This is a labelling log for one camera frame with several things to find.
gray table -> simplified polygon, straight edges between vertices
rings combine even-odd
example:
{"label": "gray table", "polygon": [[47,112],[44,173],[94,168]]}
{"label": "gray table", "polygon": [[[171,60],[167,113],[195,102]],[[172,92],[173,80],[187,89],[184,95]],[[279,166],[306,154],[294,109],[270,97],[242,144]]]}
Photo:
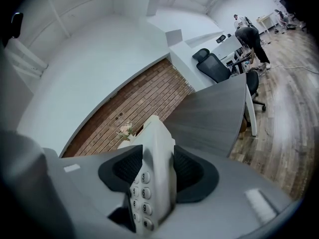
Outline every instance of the gray table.
{"label": "gray table", "polygon": [[187,96],[164,121],[176,144],[228,157],[246,101],[246,74]]}

person in black clothing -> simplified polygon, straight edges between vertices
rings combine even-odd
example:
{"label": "person in black clothing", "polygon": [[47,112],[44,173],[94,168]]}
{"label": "person in black clothing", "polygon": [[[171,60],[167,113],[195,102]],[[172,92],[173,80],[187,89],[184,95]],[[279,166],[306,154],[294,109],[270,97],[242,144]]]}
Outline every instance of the person in black clothing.
{"label": "person in black clothing", "polygon": [[261,47],[260,37],[257,30],[255,30],[252,27],[242,27],[236,30],[235,36],[241,43],[242,42],[246,43],[248,47],[251,49],[251,60],[250,60],[251,64],[254,62],[255,53],[256,53],[257,57],[260,60],[260,64],[258,66],[261,67],[266,64],[267,69],[271,68],[269,59],[265,51]]}

keypad button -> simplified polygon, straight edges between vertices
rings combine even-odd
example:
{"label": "keypad button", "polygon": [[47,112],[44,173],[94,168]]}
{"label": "keypad button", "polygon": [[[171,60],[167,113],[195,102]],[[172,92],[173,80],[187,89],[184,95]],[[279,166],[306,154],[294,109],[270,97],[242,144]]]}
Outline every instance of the keypad button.
{"label": "keypad button", "polygon": [[143,188],[142,189],[142,197],[145,199],[151,198],[151,190],[149,188]]}
{"label": "keypad button", "polygon": [[136,222],[140,222],[140,215],[138,215],[137,213],[133,213],[133,219],[134,219]]}
{"label": "keypad button", "polygon": [[147,215],[151,215],[152,214],[152,209],[151,206],[148,203],[143,203],[142,205],[142,210],[144,213],[146,213]]}
{"label": "keypad button", "polygon": [[149,172],[145,172],[141,174],[141,182],[142,183],[149,183],[150,182],[150,173]]}
{"label": "keypad button", "polygon": [[143,226],[151,231],[154,229],[153,222],[148,218],[143,218]]}
{"label": "keypad button", "polygon": [[136,177],[135,177],[135,180],[134,180],[134,183],[138,183],[140,181],[140,177],[139,177],[139,175],[137,175]]}
{"label": "keypad button", "polygon": [[132,206],[135,210],[138,210],[140,208],[140,204],[136,199],[133,200]]}
{"label": "keypad button", "polygon": [[134,196],[138,197],[138,196],[139,196],[139,188],[138,188],[138,187],[134,187],[134,188],[132,189],[132,194],[133,194]]}

white sticker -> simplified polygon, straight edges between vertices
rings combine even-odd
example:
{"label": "white sticker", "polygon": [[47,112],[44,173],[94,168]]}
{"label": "white sticker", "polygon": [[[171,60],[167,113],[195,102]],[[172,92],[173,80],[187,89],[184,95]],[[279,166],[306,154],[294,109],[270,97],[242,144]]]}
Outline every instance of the white sticker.
{"label": "white sticker", "polygon": [[66,173],[68,173],[68,172],[72,172],[72,171],[74,171],[74,170],[77,170],[77,169],[79,169],[79,168],[81,168],[78,164],[74,164],[74,165],[69,165],[69,166],[66,166],[65,168],[64,168],[64,171],[66,172]]}

brick wall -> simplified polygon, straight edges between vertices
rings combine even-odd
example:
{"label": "brick wall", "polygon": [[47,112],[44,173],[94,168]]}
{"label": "brick wall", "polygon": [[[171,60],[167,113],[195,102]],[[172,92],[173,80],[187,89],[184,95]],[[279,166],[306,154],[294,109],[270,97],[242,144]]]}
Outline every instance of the brick wall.
{"label": "brick wall", "polygon": [[164,121],[193,88],[164,59],[130,81],[99,108],[74,137],[63,157],[92,155],[117,149],[124,140],[117,132],[127,121],[133,132],[151,116]]}

